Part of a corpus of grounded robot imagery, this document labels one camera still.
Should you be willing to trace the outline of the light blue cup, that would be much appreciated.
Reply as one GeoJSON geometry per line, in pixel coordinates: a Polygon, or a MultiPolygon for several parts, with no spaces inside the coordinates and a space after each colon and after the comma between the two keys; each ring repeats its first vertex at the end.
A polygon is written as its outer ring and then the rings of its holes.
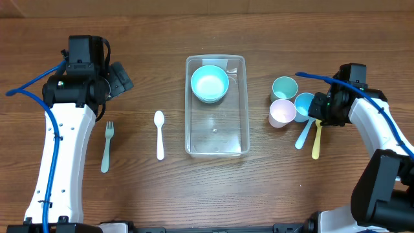
{"type": "Polygon", "coordinates": [[[296,108],[295,122],[302,123],[309,119],[309,107],[311,106],[313,98],[314,95],[311,93],[301,93],[296,97],[294,101],[296,108]]]}

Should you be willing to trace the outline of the yellow plastic fork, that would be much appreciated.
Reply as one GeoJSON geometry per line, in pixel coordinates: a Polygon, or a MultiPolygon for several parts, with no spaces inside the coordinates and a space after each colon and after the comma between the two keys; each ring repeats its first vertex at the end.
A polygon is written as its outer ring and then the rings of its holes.
{"type": "Polygon", "coordinates": [[[321,120],[316,120],[315,124],[316,124],[316,136],[315,136],[314,144],[312,147],[311,157],[314,160],[318,160],[320,156],[320,144],[321,144],[321,129],[322,129],[321,120]]]}

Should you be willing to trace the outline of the light blue plastic fork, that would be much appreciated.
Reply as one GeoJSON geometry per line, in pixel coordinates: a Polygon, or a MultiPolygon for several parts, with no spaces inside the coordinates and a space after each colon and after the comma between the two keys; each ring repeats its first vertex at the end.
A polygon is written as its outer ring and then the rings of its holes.
{"type": "Polygon", "coordinates": [[[303,148],[304,143],[305,143],[306,138],[307,138],[307,135],[308,135],[308,133],[310,131],[311,126],[315,122],[315,120],[316,120],[315,118],[309,118],[308,119],[308,121],[307,121],[307,123],[306,123],[306,125],[305,125],[305,127],[303,129],[303,131],[299,135],[299,137],[298,137],[298,139],[297,139],[297,141],[296,141],[296,143],[294,145],[297,150],[300,150],[300,149],[303,148]]]}

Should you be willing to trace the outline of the pink cup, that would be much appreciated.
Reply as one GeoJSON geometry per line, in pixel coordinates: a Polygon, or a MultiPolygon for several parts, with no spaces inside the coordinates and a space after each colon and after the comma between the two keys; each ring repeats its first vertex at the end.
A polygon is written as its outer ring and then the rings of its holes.
{"type": "Polygon", "coordinates": [[[282,128],[295,117],[296,107],[290,100],[278,99],[270,105],[268,121],[274,128],[282,128]]]}

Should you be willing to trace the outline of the teal green cup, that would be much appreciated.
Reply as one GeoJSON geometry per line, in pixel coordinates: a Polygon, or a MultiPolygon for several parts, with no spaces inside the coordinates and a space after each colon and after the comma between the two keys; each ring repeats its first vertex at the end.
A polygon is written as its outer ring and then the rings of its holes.
{"type": "Polygon", "coordinates": [[[270,94],[271,102],[278,99],[289,100],[296,96],[298,92],[298,84],[288,76],[281,76],[274,80],[272,84],[272,92],[270,94]]]}

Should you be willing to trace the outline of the white plastic spoon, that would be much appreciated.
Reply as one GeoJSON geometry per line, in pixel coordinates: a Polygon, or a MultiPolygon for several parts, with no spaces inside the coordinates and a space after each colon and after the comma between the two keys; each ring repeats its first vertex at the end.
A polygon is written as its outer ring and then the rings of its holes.
{"type": "Polygon", "coordinates": [[[157,159],[162,161],[164,159],[164,144],[162,139],[162,126],[165,118],[162,111],[156,111],[154,115],[154,124],[157,127],[157,159]]]}

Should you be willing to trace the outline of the white bowl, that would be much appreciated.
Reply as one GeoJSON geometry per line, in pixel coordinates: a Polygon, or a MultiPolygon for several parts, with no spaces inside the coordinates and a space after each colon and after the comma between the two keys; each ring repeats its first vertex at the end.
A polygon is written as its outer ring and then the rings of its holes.
{"type": "Polygon", "coordinates": [[[206,104],[214,104],[214,103],[217,103],[217,102],[219,102],[219,101],[221,101],[221,100],[223,99],[223,97],[222,97],[222,96],[217,97],[217,98],[205,98],[205,97],[202,97],[202,96],[197,96],[197,98],[198,98],[201,102],[204,102],[204,103],[206,103],[206,104]]]}

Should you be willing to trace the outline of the light blue bowl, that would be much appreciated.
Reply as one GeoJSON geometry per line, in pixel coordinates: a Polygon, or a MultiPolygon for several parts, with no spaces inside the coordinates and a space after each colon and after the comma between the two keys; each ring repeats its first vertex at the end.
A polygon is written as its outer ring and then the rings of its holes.
{"type": "Polygon", "coordinates": [[[192,74],[190,83],[193,94],[205,98],[223,97],[230,86],[226,72],[215,65],[199,67],[192,74]]]}

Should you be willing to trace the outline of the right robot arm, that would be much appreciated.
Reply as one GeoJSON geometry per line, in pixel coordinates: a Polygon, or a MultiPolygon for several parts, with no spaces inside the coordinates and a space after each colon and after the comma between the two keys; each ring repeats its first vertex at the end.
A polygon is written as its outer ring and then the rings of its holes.
{"type": "Polygon", "coordinates": [[[314,214],[306,232],[413,231],[413,146],[389,111],[382,91],[366,83],[367,67],[341,65],[328,93],[316,93],[309,116],[322,126],[353,124],[370,157],[349,205],[314,214]]]}

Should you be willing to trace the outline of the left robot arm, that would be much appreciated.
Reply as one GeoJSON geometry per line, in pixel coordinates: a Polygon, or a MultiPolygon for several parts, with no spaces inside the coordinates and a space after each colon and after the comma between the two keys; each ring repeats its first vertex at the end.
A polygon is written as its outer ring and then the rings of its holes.
{"type": "Polygon", "coordinates": [[[63,61],[6,93],[26,95],[45,111],[45,143],[38,180],[21,225],[7,233],[133,232],[128,221],[83,222],[82,182],[91,131],[107,101],[133,88],[109,42],[100,36],[70,36],[63,61]]]}

